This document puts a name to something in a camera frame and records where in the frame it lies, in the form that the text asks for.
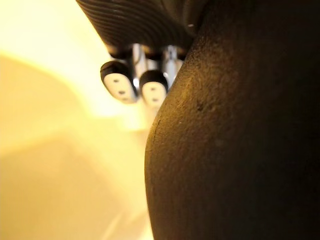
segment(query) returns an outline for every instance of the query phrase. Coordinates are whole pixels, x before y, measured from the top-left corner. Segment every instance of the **ribbed black object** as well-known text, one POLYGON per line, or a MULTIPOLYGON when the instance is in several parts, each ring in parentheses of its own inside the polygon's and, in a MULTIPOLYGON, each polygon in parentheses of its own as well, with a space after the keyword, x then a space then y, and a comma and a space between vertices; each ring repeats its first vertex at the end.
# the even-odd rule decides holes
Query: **ribbed black object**
POLYGON ((125 49, 138 43, 151 48, 189 49, 192 38, 150 0, 76 0, 102 41, 125 49))

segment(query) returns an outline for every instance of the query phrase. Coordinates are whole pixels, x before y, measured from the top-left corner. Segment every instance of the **yellow wall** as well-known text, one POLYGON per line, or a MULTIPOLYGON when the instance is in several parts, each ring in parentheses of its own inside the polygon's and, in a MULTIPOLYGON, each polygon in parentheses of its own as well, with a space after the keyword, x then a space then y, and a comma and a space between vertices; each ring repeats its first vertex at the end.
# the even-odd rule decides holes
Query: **yellow wall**
POLYGON ((104 89, 106 49, 74 0, 0 2, 0 239, 152 239, 153 113, 104 89))

